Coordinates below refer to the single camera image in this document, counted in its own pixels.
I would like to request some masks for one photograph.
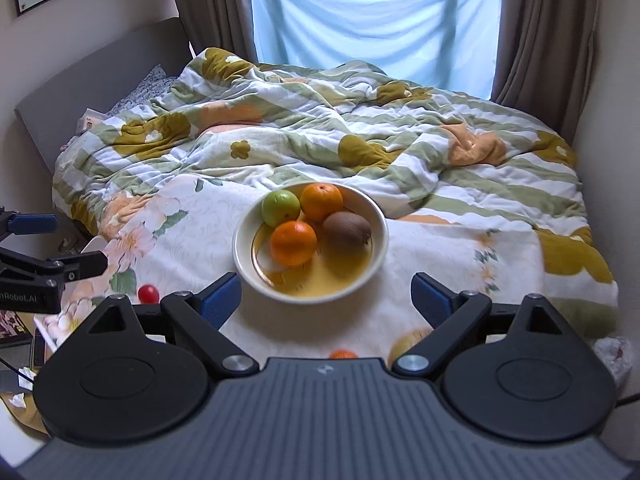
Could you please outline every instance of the metal pivot bolt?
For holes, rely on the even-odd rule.
[[[405,372],[421,372],[429,367],[429,360],[417,354],[407,354],[398,358],[398,367]]]
[[[222,359],[222,365],[230,372],[245,372],[254,365],[254,360],[247,355],[229,355]]]

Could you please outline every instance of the patterned pillow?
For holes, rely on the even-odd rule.
[[[148,101],[152,97],[158,97],[169,90],[171,83],[173,83],[177,77],[167,77],[166,73],[160,65],[153,67],[146,77],[140,81],[136,89],[131,92],[124,99],[121,99],[113,108],[107,112],[109,117],[113,117],[119,113],[129,110],[136,105],[140,105],[145,101]]]

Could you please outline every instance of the green apple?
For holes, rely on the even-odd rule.
[[[262,219],[270,227],[277,227],[300,216],[300,200],[285,189],[271,191],[262,199]]]

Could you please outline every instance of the gray ribbed panel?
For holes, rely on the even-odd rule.
[[[595,438],[529,449],[488,439],[428,383],[393,378],[376,359],[271,359],[257,376],[221,383],[173,433],[125,449],[53,440],[19,471],[27,480],[615,480],[630,468]]]

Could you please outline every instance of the brown curtain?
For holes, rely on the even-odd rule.
[[[251,0],[175,0],[196,54],[216,46],[256,61]]]
[[[492,100],[571,143],[586,94],[597,0],[502,0]]]

